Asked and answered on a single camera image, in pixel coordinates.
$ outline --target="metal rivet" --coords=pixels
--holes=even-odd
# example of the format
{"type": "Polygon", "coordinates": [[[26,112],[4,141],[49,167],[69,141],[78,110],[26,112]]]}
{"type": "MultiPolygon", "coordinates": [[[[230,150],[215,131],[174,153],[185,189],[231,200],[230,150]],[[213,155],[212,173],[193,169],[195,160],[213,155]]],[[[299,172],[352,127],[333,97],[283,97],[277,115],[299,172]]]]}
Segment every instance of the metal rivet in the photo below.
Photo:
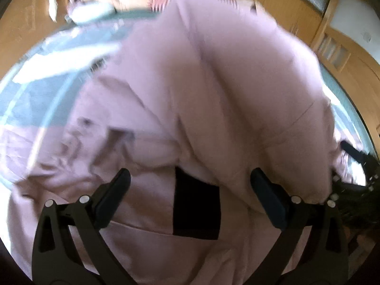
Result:
{"type": "Polygon", "coordinates": [[[300,204],[302,202],[302,199],[299,196],[292,196],[291,197],[291,202],[294,203],[294,204],[300,204]]]}
{"type": "Polygon", "coordinates": [[[335,202],[332,201],[332,200],[329,200],[329,201],[327,201],[327,205],[328,205],[330,208],[334,208],[334,207],[335,207],[335,202]]]}
{"type": "Polygon", "coordinates": [[[336,201],[339,199],[339,195],[338,194],[331,194],[330,198],[331,198],[331,200],[336,201]]]}
{"type": "Polygon", "coordinates": [[[49,199],[49,200],[45,203],[45,207],[49,208],[49,207],[51,207],[53,204],[54,204],[54,200],[49,199]]]}
{"type": "Polygon", "coordinates": [[[79,198],[79,202],[80,202],[81,204],[88,203],[89,200],[90,200],[90,196],[88,196],[88,195],[83,195],[83,196],[81,196],[81,197],[79,198]]]}

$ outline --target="pink jacket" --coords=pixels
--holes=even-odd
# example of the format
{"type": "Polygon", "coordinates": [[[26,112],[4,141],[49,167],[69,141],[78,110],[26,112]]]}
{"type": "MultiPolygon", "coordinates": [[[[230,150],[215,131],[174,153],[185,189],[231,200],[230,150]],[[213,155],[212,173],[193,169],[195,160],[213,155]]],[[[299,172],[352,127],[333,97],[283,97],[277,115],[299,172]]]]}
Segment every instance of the pink jacket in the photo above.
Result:
{"type": "MultiPolygon", "coordinates": [[[[331,190],[333,130],[318,60],[305,44],[261,12],[174,0],[157,20],[136,26],[86,83],[60,152],[16,186],[13,256],[30,272],[46,200],[76,201],[126,167],[131,188],[101,234],[132,277],[240,285],[280,233],[250,187],[250,171],[261,167],[290,195],[322,202],[331,190]],[[173,235],[174,166],[219,186],[217,240],[173,235]]],[[[92,269],[83,246],[79,253],[92,269]]]]}

